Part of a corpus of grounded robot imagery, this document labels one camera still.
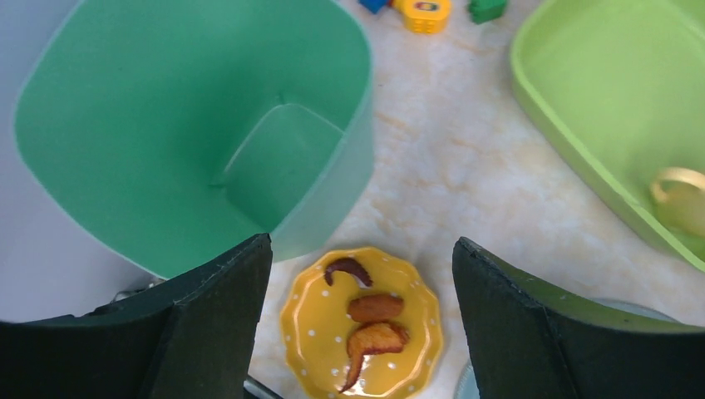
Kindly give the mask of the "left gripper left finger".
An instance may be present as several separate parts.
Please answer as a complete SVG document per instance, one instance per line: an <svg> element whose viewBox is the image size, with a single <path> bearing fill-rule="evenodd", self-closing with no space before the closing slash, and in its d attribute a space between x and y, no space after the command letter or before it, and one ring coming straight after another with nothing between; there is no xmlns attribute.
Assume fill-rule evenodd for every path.
<svg viewBox="0 0 705 399"><path fill-rule="evenodd" d="M249 375L273 262L256 234L83 316L1 325L4 398L270 398Z"/></svg>

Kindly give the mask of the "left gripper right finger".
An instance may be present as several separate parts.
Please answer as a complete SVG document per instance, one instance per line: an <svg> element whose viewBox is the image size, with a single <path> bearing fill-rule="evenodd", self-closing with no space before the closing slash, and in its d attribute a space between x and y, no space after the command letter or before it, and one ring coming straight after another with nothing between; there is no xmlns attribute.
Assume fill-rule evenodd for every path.
<svg viewBox="0 0 705 399"><path fill-rule="evenodd" d="M468 238L452 274L483 398L701 398L704 330L601 305Z"/></svg>

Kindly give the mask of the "yellow and white mug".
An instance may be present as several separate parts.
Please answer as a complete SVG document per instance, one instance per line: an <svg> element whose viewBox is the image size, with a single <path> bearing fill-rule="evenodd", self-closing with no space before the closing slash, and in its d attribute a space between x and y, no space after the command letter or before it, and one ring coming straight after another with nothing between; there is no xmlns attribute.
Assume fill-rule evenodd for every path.
<svg viewBox="0 0 705 399"><path fill-rule="evenodd" d="M681 167L660 170L650 185L658 220L671 230L704 237L704 174Z"/></svg>

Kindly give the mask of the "grey-blue plate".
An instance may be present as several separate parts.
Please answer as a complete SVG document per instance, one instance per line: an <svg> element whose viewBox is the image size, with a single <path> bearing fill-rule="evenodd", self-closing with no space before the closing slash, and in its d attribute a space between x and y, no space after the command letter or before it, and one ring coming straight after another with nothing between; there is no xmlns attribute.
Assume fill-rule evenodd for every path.
<svg viewBox="0 0 705 399"><path fill-rule="evenodd" d="M616 299L607 298L591 298L591 301L599 303L601 305L607 306L609 308L618 309L625 311L627 313L636 314L639 316L644 316L647 318L653 318L657 320L667 321L667 322L677 322L676 319L661 313L655 309L646 308L642 305L636 303L628 303L625 301L620 301ZM454 395L455 399L480 399L479 389L476 385L476 376L474 367L471 361L468 361L465 365L463 372L456 384L456 391Z"/></svg>

